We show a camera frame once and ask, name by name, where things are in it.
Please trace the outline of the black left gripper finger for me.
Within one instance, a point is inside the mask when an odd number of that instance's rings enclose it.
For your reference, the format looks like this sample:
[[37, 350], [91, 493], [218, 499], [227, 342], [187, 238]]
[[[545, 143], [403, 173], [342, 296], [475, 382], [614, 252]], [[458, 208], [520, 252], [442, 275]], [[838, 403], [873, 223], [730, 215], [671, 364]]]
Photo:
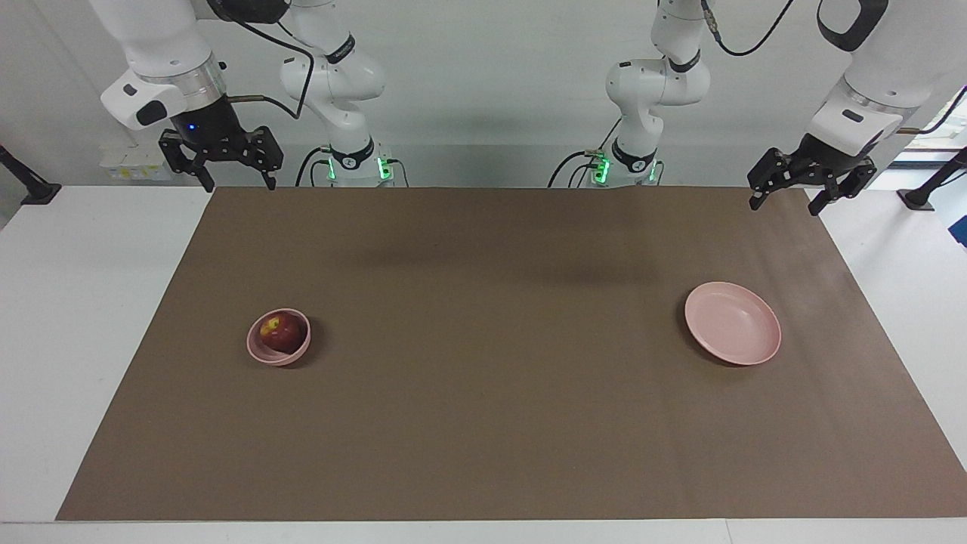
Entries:
[[839, 199], [855, 199], [862, 190], [867, 188], [878, 169], [873, 159], [867, 157], [862, 159], [855, 168], [849, 170], [842, 180], [832, 169], [818, 166], [815, 171], [822, 180], [824, 188], [808, 204], [809, 214], [813, 217], [819, 216], [829, 204]]
[[790, 178], [787, 176], [790, 162], [789, 155], [777, 148], [770, 148], [747, 172], [747, 182], [752, 190], [752, 196], [749, 198], [751, 210], [759, 210], [772, 193], [791, 186]]

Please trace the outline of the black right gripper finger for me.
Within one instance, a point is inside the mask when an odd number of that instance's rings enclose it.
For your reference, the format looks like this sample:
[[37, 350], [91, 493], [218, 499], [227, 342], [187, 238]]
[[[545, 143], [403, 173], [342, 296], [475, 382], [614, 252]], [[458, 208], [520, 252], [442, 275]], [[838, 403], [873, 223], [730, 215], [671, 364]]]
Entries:
[[169, 168], [179, 175], [195, 178], [206, 193], [213, 193], [215, 182], [207, 169], [207, 149], [196, 150], [173, 128], [165, 128], [159, 136], [158, 145]]
[[268, 190], [277, 188], [275, 173], [283, 165], [284, 152], [267, 126], [246, 133], [246, 165], [262, 176]]

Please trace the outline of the dark red apple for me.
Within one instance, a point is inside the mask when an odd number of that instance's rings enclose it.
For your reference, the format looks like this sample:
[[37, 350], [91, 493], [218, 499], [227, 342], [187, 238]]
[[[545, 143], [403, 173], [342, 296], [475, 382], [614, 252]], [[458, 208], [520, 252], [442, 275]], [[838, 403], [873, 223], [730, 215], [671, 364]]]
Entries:
[[304, 344], [307, 335], [303, 320], [289, 312], [268, 314], [257, 327], [257, 332], [266, 348], [281, 354], [293, 354]]

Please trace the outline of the pink plate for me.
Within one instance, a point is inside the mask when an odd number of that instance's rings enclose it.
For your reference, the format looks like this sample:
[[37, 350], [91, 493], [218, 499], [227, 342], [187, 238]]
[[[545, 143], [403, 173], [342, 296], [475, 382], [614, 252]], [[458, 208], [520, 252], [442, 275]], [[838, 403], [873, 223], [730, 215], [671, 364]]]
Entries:
[[736, 283], [708, 282], [692, 289], [684, 301], [684, 320], [708, 354], [739, 367], [770, 361], [783, 344], [771, 307]]

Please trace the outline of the pink bowl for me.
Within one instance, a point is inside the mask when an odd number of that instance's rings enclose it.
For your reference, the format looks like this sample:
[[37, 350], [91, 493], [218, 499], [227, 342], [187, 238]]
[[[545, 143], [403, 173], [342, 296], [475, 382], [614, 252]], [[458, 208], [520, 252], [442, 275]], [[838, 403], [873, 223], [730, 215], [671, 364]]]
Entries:
[[[275, 312], [293, 313], [295, 316], [300, 317], [301, 320], [303, 320], [303, 323], [305, 326], [305, 332], [307, 332], [307, 335], [305, 335], [304, 344], [301, 345], [301, 347], [298, 348], [297, 351], [293, 352], [293, 354], [281, 354], [281, 352], [273, 351], [273, 349], [266, 348], [265, 345], [261, 343], [260, 338], [258, 337], [257, 327], [259, 327], [259, 324], [261, 323], [263, 318], [268, 316], [268, 314], [272, 314]], [[301, 356], [305, 355], [305, 352], [307, 352], [308, 348], [310, 347], [311, 340], [312, 340], [312, 329], [311, 329], [310, 320], [307, 318], [307, 316], [305, 316], [305, 314], [302, 313], [300, 310], [296, 310], [293, 308], [279, 308], [276, 310], [272, 310], [266, 314], [262, 314], [261, 317], [253, 321], [251, 327], [249, 327], [249, 331], [246, 332], [245, 346], [246, 346], [246, 351], [248, 351], [249, 356], [251, 356], [253, 360], [256, 360], [259, 363], [272, 366], [272, 367], [286, 367], [290, 364], [293, 364], [294, 362], [297, 362], [301, 358]]]

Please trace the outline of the black clamp stand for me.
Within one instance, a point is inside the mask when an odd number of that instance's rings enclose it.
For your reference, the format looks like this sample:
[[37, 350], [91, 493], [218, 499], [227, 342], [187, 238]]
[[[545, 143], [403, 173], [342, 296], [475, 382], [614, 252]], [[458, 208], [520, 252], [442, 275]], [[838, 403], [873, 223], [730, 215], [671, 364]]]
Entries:
[[912, 190], [896, 190], [895, 193], [909, 210], [932, 212], [934, 207], [930, 204], [929, 197], [963, 175], [967, 175], [967, 146], [963, 146], [953, 158], [941, 165], [921, 186]]
[[39, 176], [34, 169], [29, 168], [7, 151], [2, 144], [0, 144], [0, 164], [27, 190], [27, 196], [21, 200], [22, 206], [46, 206], [63, 188], [62, 184], [48, 182], [44, 177]]

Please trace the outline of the brown table mat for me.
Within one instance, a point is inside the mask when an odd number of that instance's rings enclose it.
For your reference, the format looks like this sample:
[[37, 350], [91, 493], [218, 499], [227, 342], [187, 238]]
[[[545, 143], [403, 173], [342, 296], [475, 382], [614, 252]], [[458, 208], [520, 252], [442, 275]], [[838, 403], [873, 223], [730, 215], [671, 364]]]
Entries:
[[[967, 517], [801, 190], [218, 188], [60, 521]], [[684, 301], [777, 315], [718, 360]], [[305, 355], [253, 360], [272, 310]]]

